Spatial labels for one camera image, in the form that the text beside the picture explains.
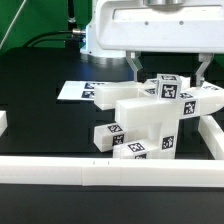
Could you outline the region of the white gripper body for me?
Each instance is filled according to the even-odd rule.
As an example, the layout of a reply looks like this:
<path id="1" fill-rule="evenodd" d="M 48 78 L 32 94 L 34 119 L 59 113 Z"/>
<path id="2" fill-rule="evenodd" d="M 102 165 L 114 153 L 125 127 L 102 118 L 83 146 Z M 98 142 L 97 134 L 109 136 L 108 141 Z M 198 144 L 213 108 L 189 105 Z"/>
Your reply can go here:
<path id="1" fill-rule="evenodd" d="M 224 53 L 224 0 L 99 0 L 95 21 L 107 50 Z"/>

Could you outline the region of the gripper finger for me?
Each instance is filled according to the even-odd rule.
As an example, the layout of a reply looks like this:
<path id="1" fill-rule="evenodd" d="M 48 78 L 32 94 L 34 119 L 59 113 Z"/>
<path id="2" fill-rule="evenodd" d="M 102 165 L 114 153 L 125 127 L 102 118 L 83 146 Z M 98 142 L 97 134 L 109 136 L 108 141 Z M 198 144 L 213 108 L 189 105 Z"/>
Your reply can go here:
<path id="1" fill-rule="evenodd" d="M 136 51 L 127 51 L 126 52 L 126 60 L 134 72 L 134 80 L 136 82 L 139 82 L 141 80 L 140 72 L 143 69 L 143 66 L 139 59 L 140 56 L 141 56 L 140 52 L 136 52 Z"/>
<path id="2" fill-rule="evenodd" d="M 204 72 L 210 65 L 210 63 L 213 60 L 213 54 L 212 53 L 200 53 L 198 57 L 199 62 L 201 65 L 197 69 L 195 75 L 196 75 L 196 86 L 200 87 L 204 81 Z"/>

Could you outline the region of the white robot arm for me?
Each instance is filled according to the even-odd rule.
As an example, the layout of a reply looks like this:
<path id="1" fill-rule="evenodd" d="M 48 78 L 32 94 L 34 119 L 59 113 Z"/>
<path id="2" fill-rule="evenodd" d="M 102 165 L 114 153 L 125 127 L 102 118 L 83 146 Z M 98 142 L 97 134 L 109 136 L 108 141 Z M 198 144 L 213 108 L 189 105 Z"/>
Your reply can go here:
<path id="1" fill-rule="evenodd" d="M 191 84 L 202 84 L 215 54 L 224 54 L 224 0 L 93 0 L 83 57 L 95 62 L 125 58 L 139 75 L 140 52 L 197 53 Z"/>

